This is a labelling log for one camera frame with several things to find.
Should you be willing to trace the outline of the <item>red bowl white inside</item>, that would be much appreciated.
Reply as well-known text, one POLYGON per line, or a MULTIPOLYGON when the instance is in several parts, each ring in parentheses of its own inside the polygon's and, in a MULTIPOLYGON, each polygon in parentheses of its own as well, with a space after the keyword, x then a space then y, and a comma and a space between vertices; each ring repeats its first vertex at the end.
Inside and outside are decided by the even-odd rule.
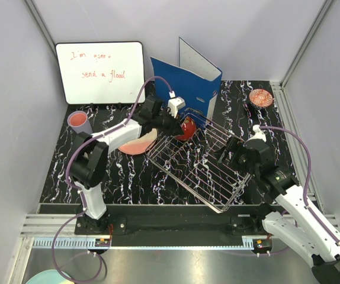
POLYGON ((183 121, 181 128, 183 129, 183 135, 178 135, 175 138, 179 141, 187 141, 189 140, 196 132, 197 126, 195 121, 190 117, 187 116, 183 121))

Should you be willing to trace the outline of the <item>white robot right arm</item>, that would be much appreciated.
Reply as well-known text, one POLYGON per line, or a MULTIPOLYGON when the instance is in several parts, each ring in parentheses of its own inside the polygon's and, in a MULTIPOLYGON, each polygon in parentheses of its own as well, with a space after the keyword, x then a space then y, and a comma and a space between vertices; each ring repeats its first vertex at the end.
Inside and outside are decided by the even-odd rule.
POLYGON ((260 190, 295 220, 290 224, 270 205, 262 204, 249 220, 255 234, 279 238, 311 268, 319 283, 340 283, 340 232, 303 193, 303 187, 285 167, 275 164, 263 138, 242 141, 236 137, 214 153, 218 162, 252 175, 260 190))

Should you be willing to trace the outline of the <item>lavender cup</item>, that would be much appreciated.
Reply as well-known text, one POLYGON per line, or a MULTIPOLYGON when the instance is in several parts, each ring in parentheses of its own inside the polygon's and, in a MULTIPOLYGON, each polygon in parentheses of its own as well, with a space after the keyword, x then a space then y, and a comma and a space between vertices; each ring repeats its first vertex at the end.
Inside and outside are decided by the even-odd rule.
POLYGON ((67 118, 68 125, 77 134, 87 133, 92 134, 91 123, 88 119, 87 113, 83 111, 75 111, 67 118))

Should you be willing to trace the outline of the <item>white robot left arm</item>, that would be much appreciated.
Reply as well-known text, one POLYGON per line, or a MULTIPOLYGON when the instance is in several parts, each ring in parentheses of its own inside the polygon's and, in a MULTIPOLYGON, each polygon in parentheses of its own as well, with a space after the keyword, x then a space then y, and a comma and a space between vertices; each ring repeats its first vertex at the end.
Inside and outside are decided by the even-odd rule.
POLYGON ((148 96, 141 106, 133 106, 129 116, 117 125, 94 134, 76 136, 76 149, 66 167, 66 183, 77 189, 82 201, 82 214, 89 218, 88 228, 102 234, 108 228, 107 206, 102 197, 101 182, 109 155, 124 144, 143 137, 152 129, 167 135, 183 135, 178 112, 184 99, 171 98, 163 108, 163 100, 148 96))

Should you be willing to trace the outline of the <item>red blue patterned bowl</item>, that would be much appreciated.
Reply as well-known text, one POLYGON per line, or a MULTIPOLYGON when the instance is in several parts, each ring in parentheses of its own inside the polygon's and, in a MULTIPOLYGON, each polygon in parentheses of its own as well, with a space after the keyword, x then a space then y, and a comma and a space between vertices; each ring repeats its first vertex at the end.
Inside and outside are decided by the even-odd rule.
POLYGON ((274 97, 265 89, 254 89, 249 93, 249 101, 255 108, 265 109, 274 103, 274 97))

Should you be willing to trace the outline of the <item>pink cup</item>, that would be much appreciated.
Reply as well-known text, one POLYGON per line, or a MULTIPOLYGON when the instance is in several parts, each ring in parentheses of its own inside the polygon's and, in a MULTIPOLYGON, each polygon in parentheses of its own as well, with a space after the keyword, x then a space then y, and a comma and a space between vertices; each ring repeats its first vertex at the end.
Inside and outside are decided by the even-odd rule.
POLYGON ((71 127, 80 127, 82 125, 84 125, 88 120, 88 117, 85 113, 83 112, 77 112, 77 113, 73 113, 71 114, 71 116, 69 117, 69 125, 71 127))

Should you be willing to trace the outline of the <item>wire dish rack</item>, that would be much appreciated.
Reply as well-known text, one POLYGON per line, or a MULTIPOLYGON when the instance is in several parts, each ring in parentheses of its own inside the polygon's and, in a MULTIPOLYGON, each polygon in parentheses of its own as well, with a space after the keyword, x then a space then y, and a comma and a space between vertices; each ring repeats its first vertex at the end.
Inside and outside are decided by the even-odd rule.
POLYGON ((200 111, 187 108, 180 116, 181 122, 186 118, 193 119, 197 125, 191 138, 179 141, 160 133, 146 149, 146 155, 197 200, 218 214, 225 212, 251 178, 247 173, 233 170, 228 159, 220 162, 214 155, 236 136, 200 111))

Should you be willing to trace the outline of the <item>pink beige plate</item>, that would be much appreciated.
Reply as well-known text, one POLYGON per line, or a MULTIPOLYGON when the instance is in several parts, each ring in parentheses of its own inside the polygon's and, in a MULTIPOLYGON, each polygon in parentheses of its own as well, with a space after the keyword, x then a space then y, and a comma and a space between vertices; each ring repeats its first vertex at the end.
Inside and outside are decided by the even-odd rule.
POLYGON ((129 141, 128 143, 120 146, 118 149, 128 155, 139 155, 143 154, 146 149, 156 140, 158 136, 157 129, 152 129, 151 132, 145 134, 144 136, 129 141))

